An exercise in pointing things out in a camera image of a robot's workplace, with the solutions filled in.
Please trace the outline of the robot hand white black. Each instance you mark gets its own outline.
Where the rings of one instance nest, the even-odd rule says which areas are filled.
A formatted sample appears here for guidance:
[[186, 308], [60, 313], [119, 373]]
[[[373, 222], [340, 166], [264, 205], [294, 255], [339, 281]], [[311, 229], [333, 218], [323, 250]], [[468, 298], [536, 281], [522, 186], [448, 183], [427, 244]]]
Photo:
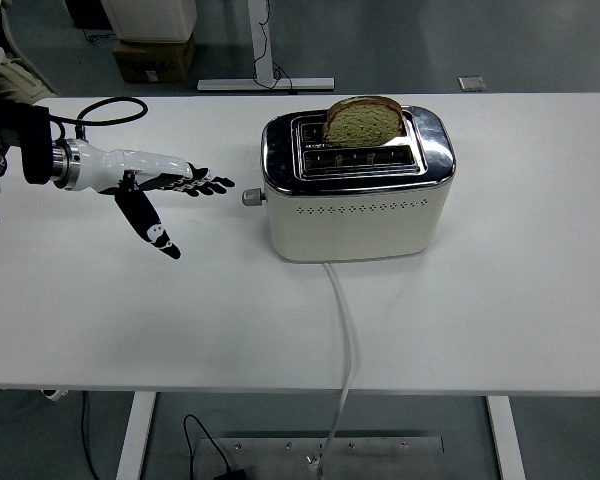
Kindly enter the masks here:
[[221, 195], [235, 186], [227, 177], [207, 167], [197, 167], [179, 157], [131, 151], [103, 151], [80, 141], [80, 167], [73, 185], [111, 195], [136, 234], [167, 256], [178, 259], [179, 248], [148, 199], [148, 191], [179, 192], [191, 197]]

